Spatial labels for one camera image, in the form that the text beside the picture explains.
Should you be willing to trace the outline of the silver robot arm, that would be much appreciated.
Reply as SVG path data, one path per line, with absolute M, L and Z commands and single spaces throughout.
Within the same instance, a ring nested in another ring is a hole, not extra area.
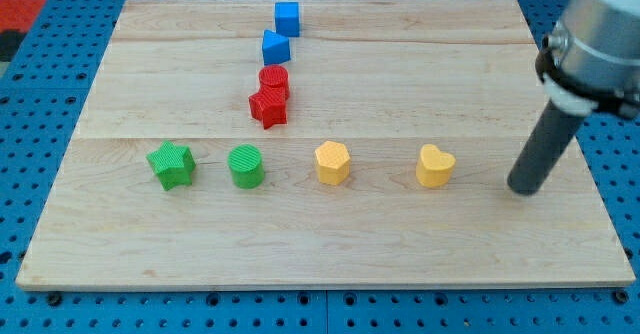
M 536 72 L 551 103 L 586 117 L 639 115 L 639 0 L 569 0 Z

